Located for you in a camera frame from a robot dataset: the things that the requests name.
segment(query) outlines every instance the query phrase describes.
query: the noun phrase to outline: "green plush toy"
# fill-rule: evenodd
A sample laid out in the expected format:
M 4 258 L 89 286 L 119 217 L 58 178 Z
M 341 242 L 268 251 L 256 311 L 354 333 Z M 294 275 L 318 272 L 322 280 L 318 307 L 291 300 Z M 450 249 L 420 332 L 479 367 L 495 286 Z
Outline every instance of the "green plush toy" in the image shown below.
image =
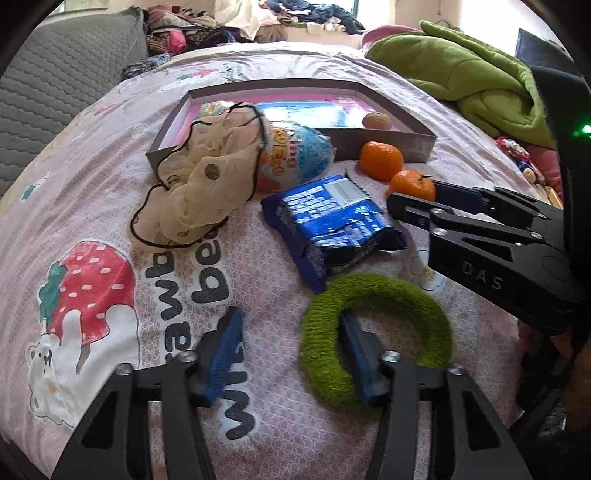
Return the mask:
M 339 316 L 350 307 L 372 307 L 404 316 L 423 340 L 423 354 L 417 365 L 445 367 L 449 363 L 452 330 L 441 307 L 429 295 L 410 283 L 383 275 L 354 274 L 339 278 L 312 300 L 304 317 L 301 349 L 312 386 L 330 405 L 355 402 L 353 379 L 342 367 L 336 349 Z

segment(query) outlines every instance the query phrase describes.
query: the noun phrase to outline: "green blanket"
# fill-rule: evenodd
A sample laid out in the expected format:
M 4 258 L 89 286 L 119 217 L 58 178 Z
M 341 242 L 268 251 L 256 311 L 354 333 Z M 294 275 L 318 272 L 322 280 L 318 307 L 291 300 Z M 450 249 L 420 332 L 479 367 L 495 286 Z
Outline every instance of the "green blanket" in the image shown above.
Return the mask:
M 531 70 L 475 38 L 422 21 L 423 32 L 383 38 L 366 53 L 438 100 L 457 102 L 488 135 L 554 148 Z

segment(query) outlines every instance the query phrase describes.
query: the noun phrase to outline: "open box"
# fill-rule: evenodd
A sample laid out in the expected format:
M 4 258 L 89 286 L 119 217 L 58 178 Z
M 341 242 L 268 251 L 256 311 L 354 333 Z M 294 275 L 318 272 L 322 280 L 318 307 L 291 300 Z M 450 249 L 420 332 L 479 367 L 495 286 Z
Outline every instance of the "open box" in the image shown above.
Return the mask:
M 397 147 L 406 162 L 425 163 L 436 137 L 394 102 L 358 82 L 330 79 L 268 79 L 224 83 L 188 91 L 166 117 L 146 156 L 156 171 L 178 146 L 204 103 L 228 100 L 257 105 L 270 121 L 295 120 L 330 137 L 335 161 L 357 160 L 369 141 Z M 390 130 L 366 129 L 370 112 L 387 114 Z

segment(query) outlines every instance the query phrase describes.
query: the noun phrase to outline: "barcode label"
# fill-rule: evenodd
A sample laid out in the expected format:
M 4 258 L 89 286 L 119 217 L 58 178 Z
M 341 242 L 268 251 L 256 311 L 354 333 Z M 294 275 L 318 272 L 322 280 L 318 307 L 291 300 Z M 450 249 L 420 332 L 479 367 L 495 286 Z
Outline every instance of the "barcode label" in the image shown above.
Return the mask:
M 364 194 L 359 187 L 349 179 L 340 179 L 331 181 L 324 185 L 324 188 L 330 193 L 341 207 L 346 207 L 352 203 L 368 200 L 369 197 Z

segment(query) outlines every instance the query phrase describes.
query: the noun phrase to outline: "pink pillow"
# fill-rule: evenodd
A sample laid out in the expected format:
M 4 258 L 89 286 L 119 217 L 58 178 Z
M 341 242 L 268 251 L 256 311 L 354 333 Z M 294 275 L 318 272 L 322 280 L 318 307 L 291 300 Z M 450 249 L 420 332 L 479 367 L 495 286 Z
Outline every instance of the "pink pillow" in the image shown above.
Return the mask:
M 383 27 L 366 30 L 364 34 L 361 35 L 361 50 L 367 52 L 378 40 L 389 37 L 390 35 L 406 32 L 420 32 L 420 30 L 413 27 L 406 27 L 404 25 L 384 25 Z
M 562 177 L 560 176 L 560 164 L 558 154 L 549 148 L 530 145 L 527 147 L 530 153 L 531 162 L 538 167 L 546 177 L 546 182 L 552 187 L 562 200 Z

